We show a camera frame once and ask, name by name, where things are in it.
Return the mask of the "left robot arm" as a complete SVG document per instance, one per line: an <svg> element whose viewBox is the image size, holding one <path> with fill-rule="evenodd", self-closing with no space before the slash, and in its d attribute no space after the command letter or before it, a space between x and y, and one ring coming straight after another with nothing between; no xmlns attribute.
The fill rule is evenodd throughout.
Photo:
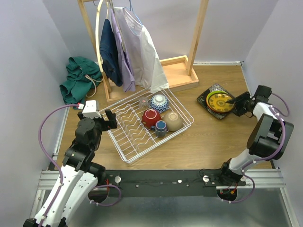
<svg viewBox="0 0 303 227"><path fill-rule="evenodd" d="M99 111L81 111L75 139L66 151L59 176L44 205L33 217L24 222L25 227L66 227L80 204L94 188L109 193L106 169L92 160L99 148L104 131L117 128L116 114L105 110L106 119Z"/></svg>

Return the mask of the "beige ceramic bowl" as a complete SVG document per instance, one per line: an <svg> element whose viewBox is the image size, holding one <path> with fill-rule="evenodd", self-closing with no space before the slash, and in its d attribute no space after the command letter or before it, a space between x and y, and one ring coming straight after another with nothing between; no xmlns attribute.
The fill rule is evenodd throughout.
<svg viewBox="0 0 303 227"><path fill-rule="evenodd" d="M183 126L183 120L176 112L166 113L163 121L166 123L168 131L178 131Z"/></svg>

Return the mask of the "blue white patterned bowl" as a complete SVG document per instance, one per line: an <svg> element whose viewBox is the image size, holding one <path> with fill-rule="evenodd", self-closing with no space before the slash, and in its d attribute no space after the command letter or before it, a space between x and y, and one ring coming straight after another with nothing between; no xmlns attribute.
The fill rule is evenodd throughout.
<svg viewBox="0 0 303 227"><path fill-rule="evenodd" d="M150 107L162 113L169 109L169 100L165 95L156 94L150 99Z"/></svg>

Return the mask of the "black floral square plate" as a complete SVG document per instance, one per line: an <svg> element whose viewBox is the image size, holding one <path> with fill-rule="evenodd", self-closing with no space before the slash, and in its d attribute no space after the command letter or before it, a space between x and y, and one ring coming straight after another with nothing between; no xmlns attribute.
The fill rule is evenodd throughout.
<svg viewBox="0 0 303 227"><path fill-rule="evenodd" d="M207 104L206 104L206 97L207 95L211 92L211 91L216 91L216 90L223 90L226 92L226 94L229 94L232 99L234 98L234 96L228 92L225 88L223 88L222 86L220 86L219 84L213 84L212 86L210 86L206 91L204 91L196 100L197 102L203 107L205 108L211 115L213 115L215 118L221 120L223 118L225 118L227 115L229 115L232 110L230 112L227 113L217 113L213 110L211 110Z"/></svg>

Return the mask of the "amber glass plate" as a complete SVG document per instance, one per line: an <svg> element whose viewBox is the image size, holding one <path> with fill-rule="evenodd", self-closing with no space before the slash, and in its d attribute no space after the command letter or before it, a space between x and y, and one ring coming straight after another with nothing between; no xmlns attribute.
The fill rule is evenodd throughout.
<svg viewBox="0 0 303 227"><path fill-rule="evenodd" d="M210 97L210 106L217 113L227 113L234 108L234 104L226 103L226 101L231 100L232 97L229 94L214 94Z"/></svg>

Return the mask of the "lime green plate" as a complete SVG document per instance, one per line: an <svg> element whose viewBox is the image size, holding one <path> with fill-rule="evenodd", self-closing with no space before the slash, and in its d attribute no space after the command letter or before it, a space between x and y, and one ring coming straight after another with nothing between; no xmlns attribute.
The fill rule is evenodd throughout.
<svg viewBox="0 0 303 227"><path fill-rule="evenodd" d="M214 111L214 109L210 106L210 103L209 103L210 97L211 97L212 95L214 95L214 94L225 94L225 93L226 93L226 92L223 91L223 90L211 91L211 92L207 95L207 97L206 97L206 104L207 104L207 106L208 106L211 110Z"/></svg>

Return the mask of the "clear glass cup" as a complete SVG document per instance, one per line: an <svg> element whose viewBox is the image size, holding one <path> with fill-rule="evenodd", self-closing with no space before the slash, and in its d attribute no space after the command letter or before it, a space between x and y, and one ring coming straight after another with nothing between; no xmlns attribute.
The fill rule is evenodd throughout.
<svg viewBox="0 0 303 227"><path fill-rule="evenodd" d="M139 99L139 108L141 110L146 110L150 108L149 100L147 97L140 97Z"/></svg>

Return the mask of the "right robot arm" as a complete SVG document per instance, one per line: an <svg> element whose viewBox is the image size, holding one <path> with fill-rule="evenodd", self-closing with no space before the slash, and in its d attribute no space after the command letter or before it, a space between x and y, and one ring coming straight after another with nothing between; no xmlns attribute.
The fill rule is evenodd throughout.
<svg viewBox="0 0 303 227"><path fill-rule="evenodd" d="M268 102L272 94L270 87L259 85L253 96L245 92L227 101L234 105L237 116L250 112L258 122L248 139L246 149L222 164L218 173L221 184L238 183L245 172L257 163L278 160L283 155L294 125L285 121L283 117L286 115Z"/></svg>

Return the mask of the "red bowl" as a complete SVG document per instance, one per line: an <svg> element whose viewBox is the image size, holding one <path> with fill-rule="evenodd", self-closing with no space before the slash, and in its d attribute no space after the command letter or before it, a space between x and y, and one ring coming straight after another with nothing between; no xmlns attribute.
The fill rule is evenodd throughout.
<svg viewBox="0 0 303 227"><path fill-rule="evenodd" d="M146 128L155 126L157 121L161 120L161 115L157 110L147 109L143 112L141 122Z"/></svg>

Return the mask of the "dark blue cup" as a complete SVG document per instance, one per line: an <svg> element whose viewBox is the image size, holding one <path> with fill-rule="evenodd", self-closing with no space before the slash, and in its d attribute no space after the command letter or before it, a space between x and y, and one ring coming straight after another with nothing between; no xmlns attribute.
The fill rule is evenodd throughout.
<svg viewBox="0 0 303 227"><path fill-rule="evenodd" d="M151 130L155 131L158 138L163 138L167 133L167 124L163 120L159 120L151 127Z"/></svg>

